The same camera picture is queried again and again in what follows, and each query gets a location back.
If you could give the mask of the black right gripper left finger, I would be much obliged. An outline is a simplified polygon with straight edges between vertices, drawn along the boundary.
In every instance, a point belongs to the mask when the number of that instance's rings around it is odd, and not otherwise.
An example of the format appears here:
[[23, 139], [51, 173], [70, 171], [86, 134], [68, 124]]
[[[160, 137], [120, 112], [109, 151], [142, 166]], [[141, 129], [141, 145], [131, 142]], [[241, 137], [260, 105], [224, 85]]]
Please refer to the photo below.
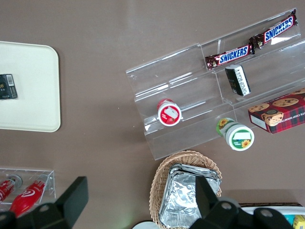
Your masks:
[[17, 219], [18, 229], [71, 229], [89, 200], [87, 177], [77, 177], [54, 202], [36, 207]]

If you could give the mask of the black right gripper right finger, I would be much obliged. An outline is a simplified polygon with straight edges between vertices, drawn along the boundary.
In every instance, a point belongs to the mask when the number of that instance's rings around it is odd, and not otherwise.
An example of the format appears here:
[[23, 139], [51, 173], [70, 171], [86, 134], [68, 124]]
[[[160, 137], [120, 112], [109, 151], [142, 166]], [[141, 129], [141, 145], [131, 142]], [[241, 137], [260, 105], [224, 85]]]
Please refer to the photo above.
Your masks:
[[192, 229], [234, 229], [239, 205], [230, 198], [218, 198], [205, 177], [196, 177], [195, 196], [201, 218]]

